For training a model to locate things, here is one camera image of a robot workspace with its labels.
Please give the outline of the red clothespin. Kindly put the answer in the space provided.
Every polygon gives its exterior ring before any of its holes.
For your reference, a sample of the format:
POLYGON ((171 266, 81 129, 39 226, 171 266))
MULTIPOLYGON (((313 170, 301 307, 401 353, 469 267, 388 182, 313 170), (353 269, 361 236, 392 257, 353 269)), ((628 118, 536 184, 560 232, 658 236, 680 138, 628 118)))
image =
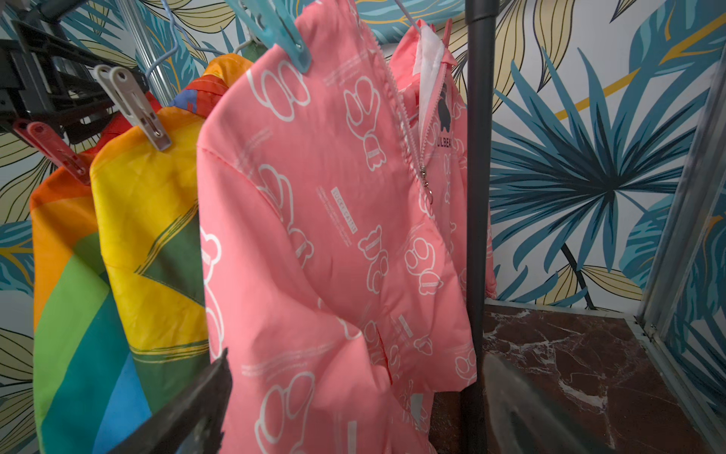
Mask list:
POLYGON ((13 130, 54 165, 65 169, 79 183, 90 185, 90 166, 47 124, 17 119, 13 130))

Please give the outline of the black clothes rack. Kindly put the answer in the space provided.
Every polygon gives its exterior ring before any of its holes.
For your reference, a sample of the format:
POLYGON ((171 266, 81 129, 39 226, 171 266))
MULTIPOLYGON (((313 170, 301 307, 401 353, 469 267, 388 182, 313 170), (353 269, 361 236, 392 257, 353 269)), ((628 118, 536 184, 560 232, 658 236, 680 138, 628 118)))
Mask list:
MULTIPOLYGON (((26 126, 40 119, 54 132, 68 132, 73 141, 98 134, 112 116, 107 108, 111 98, 101 94, 99 83, 87 76, 77 77, 58 68, 55 58, 90 66, 104 60, 68 42, 60 30, 47 33, 35 28, 42 21, 58 26, 60 19, 81 6, 79 1, 48 1, 28 11, 20 11, 14 23, 19 33, 16 40, 1 42, 1 130, 15 132, 15 137, 31 145, 26 126)), ((484 379, 480 374, 485 353, 483 327, 485 321, 485 242, 489 238, 485 222, 489 215, 489 185, 492 153, 493 70, 495 58, 495 26, 500 11, 497 1, 476 0, 465 4, 465 24, 472 38, 468 73, 481 79, 480 87, 470 94, 467 125, 467 269, 474 280, 466 289, 466 306, 474 341, 475 371, 473 384, 459 394, 459 452, 485 453, 488 450, 487 410, 483 395, 484 379)))

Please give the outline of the pink hooded jacket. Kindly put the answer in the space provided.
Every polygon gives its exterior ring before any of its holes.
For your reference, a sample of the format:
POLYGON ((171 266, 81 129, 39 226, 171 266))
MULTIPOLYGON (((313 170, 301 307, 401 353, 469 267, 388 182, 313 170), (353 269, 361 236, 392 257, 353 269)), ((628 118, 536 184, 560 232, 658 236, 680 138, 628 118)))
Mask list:
POLYGON ((436 393, 476 380, 465 304, 467 110, 425 22, 386 57, 352 1, 297 18, 198 141, 225 453, 430 453, 436 393))

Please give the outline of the teal clothespin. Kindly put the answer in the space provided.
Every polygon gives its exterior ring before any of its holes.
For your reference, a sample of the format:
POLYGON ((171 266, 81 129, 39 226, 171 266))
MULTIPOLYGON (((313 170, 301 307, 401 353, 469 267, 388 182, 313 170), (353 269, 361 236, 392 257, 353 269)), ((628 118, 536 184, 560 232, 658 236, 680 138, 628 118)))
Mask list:
POLYGON ((227 5, 265 47, 281 47, 294 67, 306 74, 312 56, 283 1, 227 0, 227 5))

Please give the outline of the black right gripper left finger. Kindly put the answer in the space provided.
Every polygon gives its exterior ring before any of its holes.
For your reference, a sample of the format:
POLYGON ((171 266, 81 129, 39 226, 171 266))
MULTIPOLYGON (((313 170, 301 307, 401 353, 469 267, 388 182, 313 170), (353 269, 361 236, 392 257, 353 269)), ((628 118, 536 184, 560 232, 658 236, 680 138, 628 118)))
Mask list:
POLYGON ((220 452, 233 378, 224 351, 173 401, 154 414, 112 452, 217 453, 220 452))

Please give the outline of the rainbow striped jacket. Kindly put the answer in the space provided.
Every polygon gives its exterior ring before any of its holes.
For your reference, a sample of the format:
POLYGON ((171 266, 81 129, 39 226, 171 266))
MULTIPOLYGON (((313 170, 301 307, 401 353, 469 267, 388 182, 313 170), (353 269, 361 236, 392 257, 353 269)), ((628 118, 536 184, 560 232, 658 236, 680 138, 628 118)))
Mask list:
POLYGON ((87 183, 60 168, 32 194, 41 452, 111 451, 209 364, 197 142, 250 68, 217 57, 157 107, 165 151, 117 117, 81 155, 87 183))

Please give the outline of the grey clothespin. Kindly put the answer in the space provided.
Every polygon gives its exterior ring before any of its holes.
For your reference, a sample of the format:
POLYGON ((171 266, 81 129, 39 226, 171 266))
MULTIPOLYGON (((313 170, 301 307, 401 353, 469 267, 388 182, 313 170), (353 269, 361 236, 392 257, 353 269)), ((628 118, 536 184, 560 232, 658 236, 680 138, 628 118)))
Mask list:
POLYGON ((100 64, 94 67, 93 75, 121 114, 139 127, 157 151, 166 151, 172 141, 146 94, 125 67, 111 67, 100 64))

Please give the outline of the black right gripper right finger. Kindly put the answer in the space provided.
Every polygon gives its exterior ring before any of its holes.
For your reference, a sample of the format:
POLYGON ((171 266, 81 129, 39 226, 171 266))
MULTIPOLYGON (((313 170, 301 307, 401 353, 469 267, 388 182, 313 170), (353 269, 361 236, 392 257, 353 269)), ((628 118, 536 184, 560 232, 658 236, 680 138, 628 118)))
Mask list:
POLYGON ((483 361, 488 421, 502 453, 611 453, 519 369, 488 353, 483 361))

